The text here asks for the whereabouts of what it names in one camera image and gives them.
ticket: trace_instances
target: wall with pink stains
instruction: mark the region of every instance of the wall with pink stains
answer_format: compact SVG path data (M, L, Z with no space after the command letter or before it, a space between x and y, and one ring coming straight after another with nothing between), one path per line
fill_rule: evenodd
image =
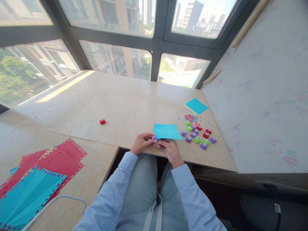
M271 0L202 88L239 173L308 172L307 12Z

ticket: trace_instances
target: window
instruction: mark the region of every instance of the window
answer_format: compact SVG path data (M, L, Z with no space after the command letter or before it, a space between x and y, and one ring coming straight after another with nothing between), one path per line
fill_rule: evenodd
M200 89L258 2L0 0L0 101L80 69Z
M0 26L52 25L38 0L0 0Z
M208 60L162 54L158 82L192 88L209 64Z
M63 52L62 61L72 68L63 72L49 61L44 42L0 49L0 101L14 107L78 73L62 40L48 41Z
M156 0L59 0L70 24L76 27L103 30L152 38Z
M93 70L150 80L152 65L150 52L84 40L81 40L80 44Z
M60 55L56 51L48 51L48 53L51 55L53 60L58 64L58 65L65 65L63 59L61 59Z
M235 3L236 0L177 0L171 32L217 39Z

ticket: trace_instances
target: sunlight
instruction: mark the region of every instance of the sunlight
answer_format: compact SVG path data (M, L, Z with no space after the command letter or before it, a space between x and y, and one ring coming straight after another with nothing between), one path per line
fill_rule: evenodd
M84 78L88 77L90 74L94 73L95 71L88 71L87 73L81 75L80 77L78 77L77 79L74 79L73 81L67 83L66 85L58 88L57 90L53 91L52 93L44 96L43 98L37 100L35 103L42 103L42 102L47 102L50 99L52 99L53 97L57 96L58 94L60 94L61 92L67 90L68 88L70 88L71 86L75 85L76 83L78 83L79 81L83 80Z

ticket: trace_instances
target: blue perforated paper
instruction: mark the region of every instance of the blue perforated paper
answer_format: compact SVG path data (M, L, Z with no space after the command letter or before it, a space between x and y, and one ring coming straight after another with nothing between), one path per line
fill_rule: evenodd
M0 228L23 229L65 178L62 174L33 168L0 199Z
M183 139L175 124L154 124L154 133L157 136L157 139Z
M208 109L207 106L205 106L196 98L192 99L191 101L188 101L187 103L184 104L184 106L187 107L189 110L191 110L197 116Z

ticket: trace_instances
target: table surface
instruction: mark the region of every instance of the table surface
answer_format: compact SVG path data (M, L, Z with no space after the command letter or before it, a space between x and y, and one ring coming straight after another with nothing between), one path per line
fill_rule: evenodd
M185 130L184 117L193 113L183 103L193 98L208 106L201 90L82 71L1 114L0 121L130 149L138 134L153 132L154 123L176 124L180 132ZM104 125L99 124L102 117L107 121ZM204 129L199 136L203 140L203 132L211 128L217 143L204 151L194 141L177 140L183 160L237 172L211 110L200 117ZM164 156L157 147L145 152Z
M41 129L0 121L0 182L10 176L22 156L54 147L70 138ZM118 147L85 139L73 139L88 154L81 160L84 167L63 187L60 194L83 198L88 206L105 182ZM53 202L34 222L30 230L72 230L82 217L84 204L68 198Z
M84 167L60 194L84 198L90 205L119 147L130 149L137 134L153 132L154 123L176 124L181 132L186 127L185 115L192 114L183 103L193 98L208 106L201 90L82 71L0 115L0 161L4 163L0 182L9 177L9 170L19 165L22 156L72 138L88 155L81 161ZM104 125L99 124L102 117L107 121ZM204 130L213 130L217 143L204 151L194 141L177 140L183 160L236 172L211 110L199 115L198 122ZM145 152L165 157L157 147ZM82 207L81 202L61 198L31 230L72 230L81 218Z

